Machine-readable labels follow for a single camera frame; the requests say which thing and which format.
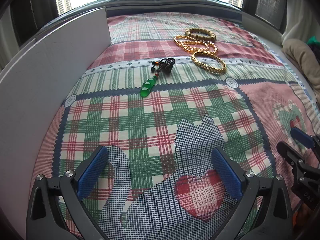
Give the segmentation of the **gold bangle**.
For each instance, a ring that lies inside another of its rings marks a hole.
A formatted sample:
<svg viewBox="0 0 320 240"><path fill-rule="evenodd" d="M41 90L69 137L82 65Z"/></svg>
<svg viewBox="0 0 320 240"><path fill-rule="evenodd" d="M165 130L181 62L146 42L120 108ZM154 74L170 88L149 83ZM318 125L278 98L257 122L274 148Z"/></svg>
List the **gold bangle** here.
<svg viewBox="0 0 320 240"><path fill-rule="evenodd" d="M192 62L212 74L225 74L226 63L216 55L206 51L196 51L191 56Z"/></svg>

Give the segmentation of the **beige cushion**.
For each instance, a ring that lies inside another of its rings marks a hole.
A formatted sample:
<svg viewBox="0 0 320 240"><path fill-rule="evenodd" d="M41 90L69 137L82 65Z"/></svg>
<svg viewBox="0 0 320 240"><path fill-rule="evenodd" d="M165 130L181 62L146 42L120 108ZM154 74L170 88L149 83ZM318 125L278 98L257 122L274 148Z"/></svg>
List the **beige cushion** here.
<svg viewBox="0 0 320 240"><path fill-rule="evenodd" d="M306 77L319 101L319 62L311 48L305 42L291 38L283 43L281 51Z"/></svg>

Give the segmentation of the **green cloth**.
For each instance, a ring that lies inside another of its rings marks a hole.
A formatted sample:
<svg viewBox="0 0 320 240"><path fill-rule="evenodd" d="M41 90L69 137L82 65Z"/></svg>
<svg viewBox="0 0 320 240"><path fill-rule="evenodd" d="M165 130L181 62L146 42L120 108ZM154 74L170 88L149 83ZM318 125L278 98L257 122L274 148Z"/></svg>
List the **green cloth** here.
<svg viewBox="0 0 320 240"><path fill-rule="evenodd" d="M316 36L312 36L311 38L309 38L307 44L309 46L320 46L320 42L317 40Z"/></svg>

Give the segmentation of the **white curtain right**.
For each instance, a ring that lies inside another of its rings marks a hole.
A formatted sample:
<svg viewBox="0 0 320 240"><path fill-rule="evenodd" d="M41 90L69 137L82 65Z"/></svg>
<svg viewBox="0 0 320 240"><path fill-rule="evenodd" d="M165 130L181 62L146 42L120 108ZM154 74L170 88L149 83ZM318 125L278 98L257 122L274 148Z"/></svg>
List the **white curtain right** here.
<svg viewBox="0 0 320 240"><path fill-rule="evenodd" d="M319 21L308 0L287 0L286 27L281 44L289 39L307 42L315 37L319 41Z"/></svg>

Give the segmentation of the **white curtain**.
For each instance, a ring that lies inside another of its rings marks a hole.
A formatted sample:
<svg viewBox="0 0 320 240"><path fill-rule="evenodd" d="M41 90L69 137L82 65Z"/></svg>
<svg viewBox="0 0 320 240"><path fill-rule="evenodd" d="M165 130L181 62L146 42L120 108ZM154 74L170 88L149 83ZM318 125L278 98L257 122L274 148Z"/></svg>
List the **white curtain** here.
<svg viewBox="0 0 320 240"><path fill-rule="evenodd" d="M319 21L308 0L287 0L286 27L281 44L289 39L307 42L315 37L319 41Z"/></svg>
<svg viewBox="0 0 320 240"><path fill-rule="evenodd" d="M20 50L11 20L10 6L5 10L0 24L1 70L3 70Z"/></svg>

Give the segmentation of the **white cardboard box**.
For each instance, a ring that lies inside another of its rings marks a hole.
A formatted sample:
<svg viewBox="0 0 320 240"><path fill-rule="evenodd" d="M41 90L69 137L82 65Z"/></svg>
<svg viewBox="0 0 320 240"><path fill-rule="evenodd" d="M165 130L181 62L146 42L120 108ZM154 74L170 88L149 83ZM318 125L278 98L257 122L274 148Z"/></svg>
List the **white cardboard box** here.
<svg viewBox="0 0 320 240"><path fill-rule="evenodd" d="M44 35L1 71L1 211L21 236L42 141L61 103L111 44L105 8Z"/></svg>

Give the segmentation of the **plaid patchwork bed quilt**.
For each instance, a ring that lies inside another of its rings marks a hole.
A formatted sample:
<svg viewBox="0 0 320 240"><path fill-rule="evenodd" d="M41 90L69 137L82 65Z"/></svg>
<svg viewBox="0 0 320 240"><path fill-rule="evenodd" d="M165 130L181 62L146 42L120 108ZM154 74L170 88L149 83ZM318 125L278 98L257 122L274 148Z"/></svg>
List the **plaid patchwork bed quilt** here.
<svg viewBox="0 0 320 240"><path fill-rule="evenodd" d="M112 44L85 71L44 137L34 175L74 170L98 145L110 155L84 204L110 239L210 239L236 204L210 161L220 146L245 171L284 177L285 141L312 166L294 126L319 132L296 78L253 34L214 17L109 17ZM210 52L225 74L196 66Z"/></svg>

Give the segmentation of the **white curtain left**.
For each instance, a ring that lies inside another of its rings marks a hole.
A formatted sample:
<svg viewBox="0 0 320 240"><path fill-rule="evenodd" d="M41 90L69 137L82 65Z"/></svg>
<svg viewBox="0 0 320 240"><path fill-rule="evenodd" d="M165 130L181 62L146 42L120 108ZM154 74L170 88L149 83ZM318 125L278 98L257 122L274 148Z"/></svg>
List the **white curtain left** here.
<svg viewBox="0 0 320 240"><path fill-rule="evenodd" d="M5 10L0 24L1 70L3 70L20 50L11 20L10 6Z"/></svg>

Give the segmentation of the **striped blue green pillow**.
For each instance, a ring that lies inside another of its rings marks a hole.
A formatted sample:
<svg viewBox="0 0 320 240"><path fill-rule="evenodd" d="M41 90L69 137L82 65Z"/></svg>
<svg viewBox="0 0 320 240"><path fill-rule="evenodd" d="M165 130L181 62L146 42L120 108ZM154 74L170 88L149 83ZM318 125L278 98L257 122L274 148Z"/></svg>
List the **striped blue green pillow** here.
<svg viewBox="0 0 320 240"><path fill-rule="evenodd" d="M242 24L242 11L218 0L97 0L72 9L46 23L40 31L71 20L91 10L105 8L107 17L149 12L182 12L217 17Z"/></svg>

